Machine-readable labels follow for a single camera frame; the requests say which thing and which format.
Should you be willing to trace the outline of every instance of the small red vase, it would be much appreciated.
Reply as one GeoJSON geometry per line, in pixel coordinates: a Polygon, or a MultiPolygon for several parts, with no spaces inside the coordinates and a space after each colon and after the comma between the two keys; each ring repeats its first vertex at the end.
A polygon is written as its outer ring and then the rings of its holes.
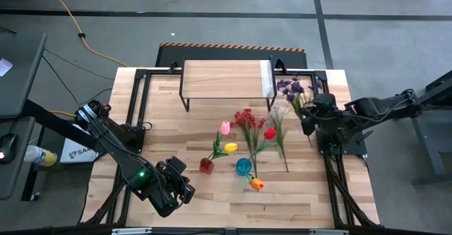
{"type": "Polygon", "coordinates": [[[205,174],[211,174],[215,164],[209,161],[207,158],[201,159],[201,164],[199,165],[199,171],[205,174]]]}

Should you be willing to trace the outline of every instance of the orange tulip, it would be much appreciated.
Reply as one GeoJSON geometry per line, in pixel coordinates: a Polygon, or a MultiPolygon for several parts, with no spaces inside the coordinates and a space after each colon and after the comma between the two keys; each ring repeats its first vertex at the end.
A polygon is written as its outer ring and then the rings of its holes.
{"type": "Polygon", "coordinates": [[[252,180],[251,180],[251,187],[252,187],[253,189],[257,189],[257,190],[262,189],[262,188],[263,188],[263,182],[262,182],[262,180],[260,180],[260,179],[252,179],[252,180]]]}

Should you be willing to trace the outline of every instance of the yellow power cable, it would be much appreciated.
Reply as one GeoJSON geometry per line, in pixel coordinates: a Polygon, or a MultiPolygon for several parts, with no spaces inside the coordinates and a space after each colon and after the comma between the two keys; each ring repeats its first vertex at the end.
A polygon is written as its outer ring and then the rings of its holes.
{"type": "Polygon", "coordinates": [[[102,57],[104,57],[104,58],[106,58],[106,59],[112,60],[112,61],[114,61],[114,62],[116,62],[116,63],[118,63],[118,64],[121,64],[122,66],[129,67],[129,65],[125,64],[125,63],[122,62],[122,61],[119,61],[119,60],[117,60],[117,59],[115,59],[115,58],[112,58],[112,57],[110,57],[110,56],[101,54],[100,52],[97,52],[97,51],[91,49],[91,48],[88,46],[88,44],[86,43],[86,40],[85,40],[85,37],[84,37],[85,33],[83,33],[82,29],[81,29],[80,26],[78,25],[77,20],[72,16],[71,11],[70,11],[69,8],[66,6],[66,4],[65,4],[62,0],[59,0],[59,1],[61,2],[61,5],[63,5],[64,8],[66,9],[66,11],[68,12],[69,16],[72,18],[73,22],[76,24],[77,29],[78,29],[78,33],[79,33],[79,37],[82,39],[82,41],[83,41],[83,43],[85,44],[86,48],[87,48],[88,50],[90,50],[90,52],[92,52],[92,53],[94,53],[94,54],[97,54],[97,55],[99,55],[99,56],[102,56],[102,57]]]}
{"type": "Polygon", "coordinates": [[[70,116],[70,117],[73,117],[73,118],[76,117],[76,115],[70,114],[68,112],[62,112],[62,111],[49,111],[49,112],[51,112],[53,114],[61,114],[61,115],[64,115],[64,116],[70,116]]]}

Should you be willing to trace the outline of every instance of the wooden tabletop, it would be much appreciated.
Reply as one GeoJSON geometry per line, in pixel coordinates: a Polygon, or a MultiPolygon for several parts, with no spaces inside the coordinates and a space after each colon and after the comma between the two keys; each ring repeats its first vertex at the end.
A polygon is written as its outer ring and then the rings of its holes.
{"type": "Polygon", "coordinates": [[[185,61],[184,98],[272,98],[269,60],[185,61]]]}
{"type": "MultiPolygon", "coordinates": [[[[126,120],[133,77],[136,68],[119,68],[114,82],[110,117],[117,123],[126,120]]],[[[343,70],[327,70],[330,92],[339,107],[350,101],[343,70]]],[[[148,200],[131,196],[127,225],[145,227],[260,227],[260,228],[331,228],[333,217],[329,202],[323,158],[311,147],[302,133],[299,120],[289,104],[278,94],[275,105],[287,111],[283,126],[289,129],[285,148],[289,173],[278,149],[260,153],[258,175],[265,188],[256,192],[244,177],[235,173],[235,163],[248,157],[246,143],[237,129],[225,137],[224,143],[237,143],[238,151],[229,157],[215,159],[211,175],[198,171],[201,158],[212,151],[212,142],[222,121],[233,120],[233,114],[251,107],[256,117],[267,114],[265,100],[193,100],[191,111],[185,112],[179,98],[180,76],[152,76],[144,121],[153,124],[146,133],[143,156],[153,164],[176,156],[187,164],[184,175],[196,189],[194,198],[169,217],[160,217],[148,200]]],[[[302,79],[305,87],[309,79],[302,79]]],[[[139,101],[136,105],[135,118],[139,101]]],[[[344,157],[345,173],[351,195],[358,205],[378,223],[369,175],[362,160],[344,157]]],[[[116,164],[109,155],[94,163],[82,221],[89,219],[112,189],[116,164]]],[[[338,196],[344,222],[343,201],[338,196]]],[[[119,197],[117,212],[121,209],[119,197]]]]}

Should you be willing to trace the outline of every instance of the pink tulip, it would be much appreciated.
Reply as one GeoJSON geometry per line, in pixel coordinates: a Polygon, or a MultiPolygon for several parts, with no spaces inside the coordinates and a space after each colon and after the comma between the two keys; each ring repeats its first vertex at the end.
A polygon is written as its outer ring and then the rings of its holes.
{"type": "Polygon", "coordinates": [[[231,130],[231,125],[229,121],[223,121],[220,126],[220,132],[222,135],[228,135],[231,130]]]}

